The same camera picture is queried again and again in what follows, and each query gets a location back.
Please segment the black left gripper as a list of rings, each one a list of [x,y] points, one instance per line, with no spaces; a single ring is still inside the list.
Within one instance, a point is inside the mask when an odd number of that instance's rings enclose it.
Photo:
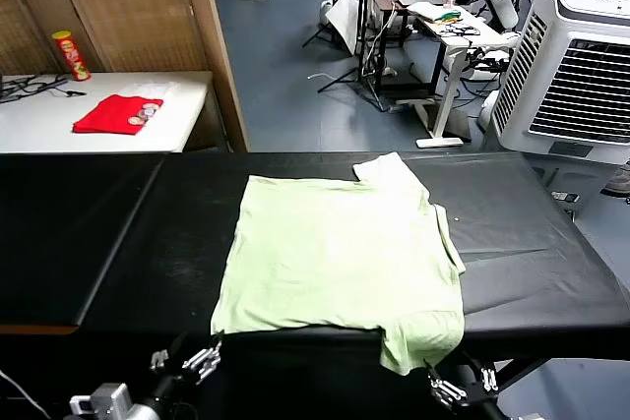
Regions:
[[[212,337],[210,345],[198,351],[182,364],[182,371],[165,372],[170,356],[167,349],[152,353],[150,370],[159,372],[152,392],[153,409],[172,409],[185,392],[201,384],[221,362],[222,334]]]

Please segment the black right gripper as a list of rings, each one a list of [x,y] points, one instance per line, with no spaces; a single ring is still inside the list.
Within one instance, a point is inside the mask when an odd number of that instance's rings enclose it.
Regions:
[[[481,382],[468,384],[462,388],[443,380],[430,364],[426,364],[426,372],[432,396],[448,410],[455,413],[473,410],[484,413],[497,411],[498,385],[493,364],[481,366]]]

